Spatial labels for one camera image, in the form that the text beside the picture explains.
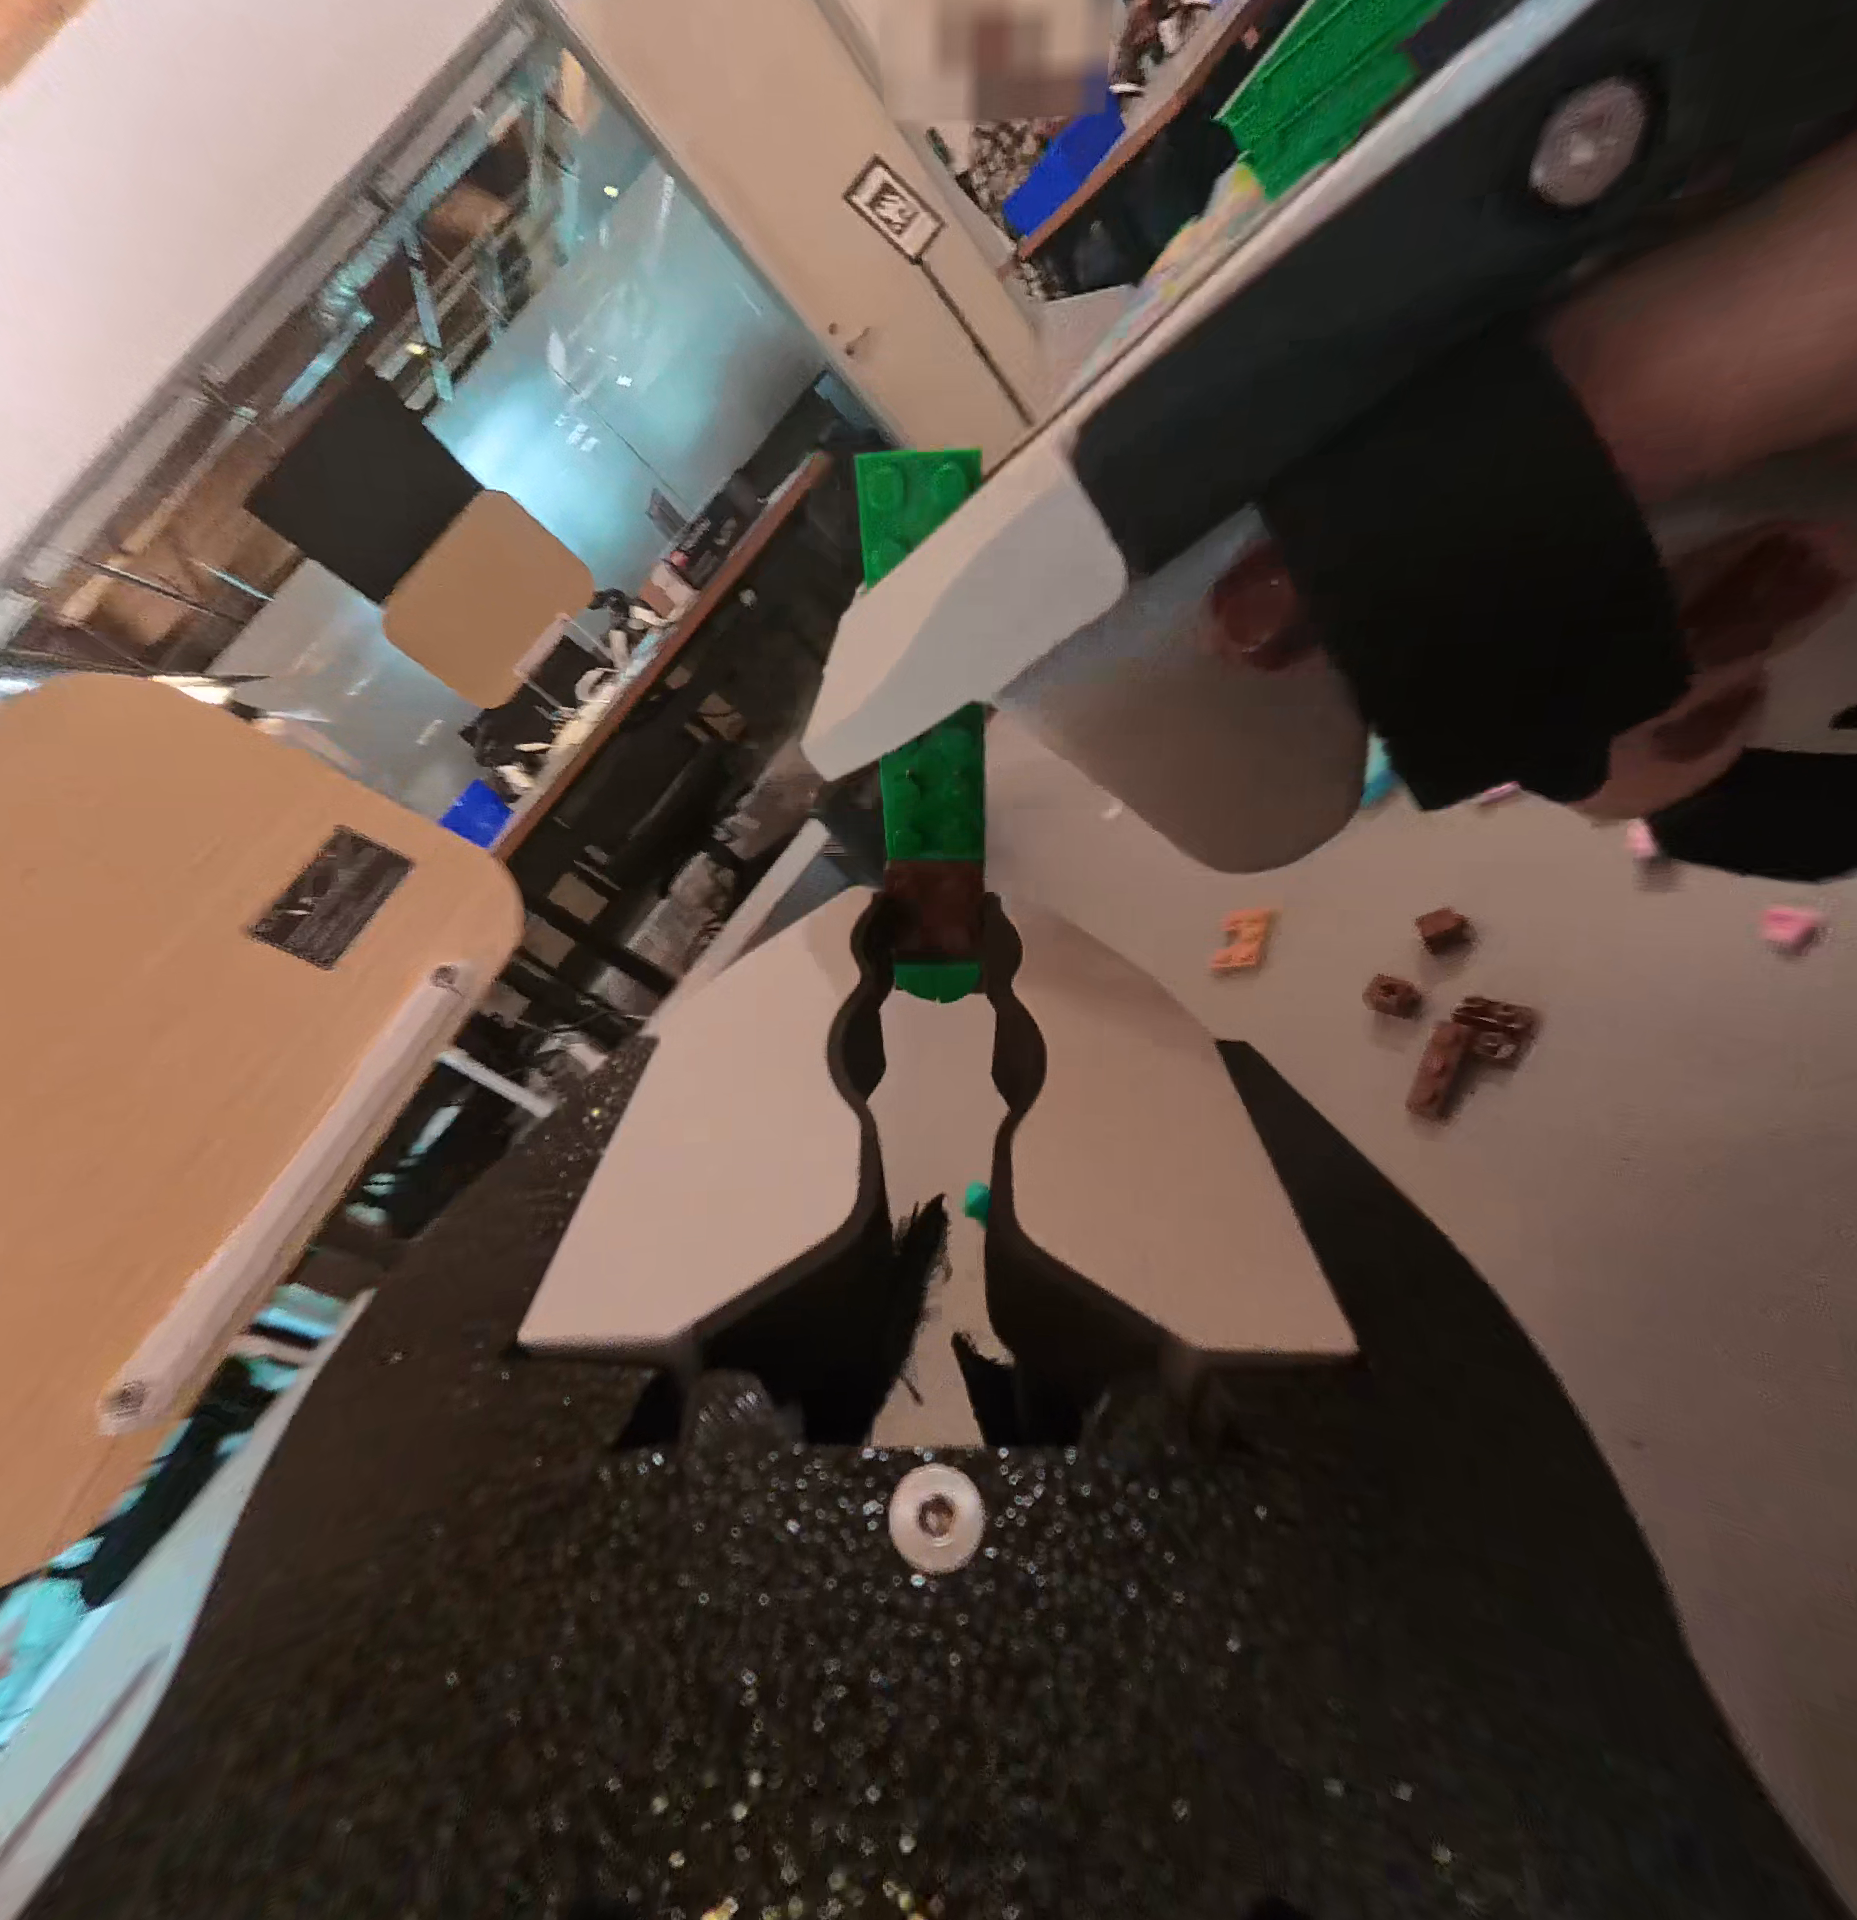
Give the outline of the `tag sign on stand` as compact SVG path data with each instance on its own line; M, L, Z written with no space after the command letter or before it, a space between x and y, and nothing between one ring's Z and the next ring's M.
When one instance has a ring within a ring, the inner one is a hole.
M940 280L928 251L935 239L944 237L944 214L928 213L928 202L885 164L885 158L868 158L861 166L861 179L845 187L845 207L899 253L911 262L924 287L935 288L935 298L944 305L944 314L958 326L958 336L969 341L969 349L977 353L977 365L987 369L987 376L998 384L998 391L1005 396L1005 407L1019 412L1021 429L1035 429L1029 396L1019 391L1019 384L1005 376L1005 369L993 359L987 341L977 336L977 326L962 314L962 305L950 295L950 287Z

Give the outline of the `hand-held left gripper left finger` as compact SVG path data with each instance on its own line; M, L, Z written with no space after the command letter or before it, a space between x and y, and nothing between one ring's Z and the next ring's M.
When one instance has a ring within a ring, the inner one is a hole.
M523 1350L698 1360L749 1313L837 1281L885 1237L873 903L832 899L664 1008Z

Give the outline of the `long green lego plate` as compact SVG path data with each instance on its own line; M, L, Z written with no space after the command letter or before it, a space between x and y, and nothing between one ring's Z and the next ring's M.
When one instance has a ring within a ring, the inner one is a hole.
M981 485L977 445L861 452L857 526L863 590L889 578ZM987 705L958 705L880 763L896 994L981 994Z

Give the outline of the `person's right hand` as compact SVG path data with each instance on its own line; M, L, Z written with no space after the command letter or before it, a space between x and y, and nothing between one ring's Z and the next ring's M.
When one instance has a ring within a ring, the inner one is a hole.
M1650 510L1826 441L1857 445L1857 132L1285 466L1206 639L1328 657L1427 812L1511 780L1654 817L1745 758L1857 536L1782 514L1667 560Z

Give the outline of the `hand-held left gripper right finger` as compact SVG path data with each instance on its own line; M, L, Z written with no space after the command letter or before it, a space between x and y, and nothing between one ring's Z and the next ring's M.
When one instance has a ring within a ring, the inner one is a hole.
M1351 1360L1207 1024L1042 903L993 903L987 1318L1021 1360Z

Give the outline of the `wooden desk lamp white base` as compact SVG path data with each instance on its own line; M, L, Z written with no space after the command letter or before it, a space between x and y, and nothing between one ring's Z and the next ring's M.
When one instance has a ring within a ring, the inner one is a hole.
M497 854L219 705L0 704L0 1584L137 1485L523 932Z

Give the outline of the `green plastic bin stack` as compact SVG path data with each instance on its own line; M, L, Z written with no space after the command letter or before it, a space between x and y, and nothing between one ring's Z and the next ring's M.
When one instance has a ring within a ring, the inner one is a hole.
M1444 0L1311 0L1230 94L1215 125L1266 202L1336 164L1418 82L1407 46Z

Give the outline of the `blue storage bin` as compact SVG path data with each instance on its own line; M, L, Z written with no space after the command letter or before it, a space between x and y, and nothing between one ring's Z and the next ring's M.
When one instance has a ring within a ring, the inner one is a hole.
M1071 120L1051 132L1030 172L1019 182L1019 193L1002 202L1002 219L1019 239L1029 239L1035 228L1046 228L1063 202L1071 202L1085 179L1115 153L1126 136L1120 101L1107 99L1102 112Z

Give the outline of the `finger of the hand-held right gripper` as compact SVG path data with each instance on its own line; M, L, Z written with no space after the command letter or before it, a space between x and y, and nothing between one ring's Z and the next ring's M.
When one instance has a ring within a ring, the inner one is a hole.
M825 780L987 704L1132 590L1071 455L1021 452L899 571L861 590L800 749Z

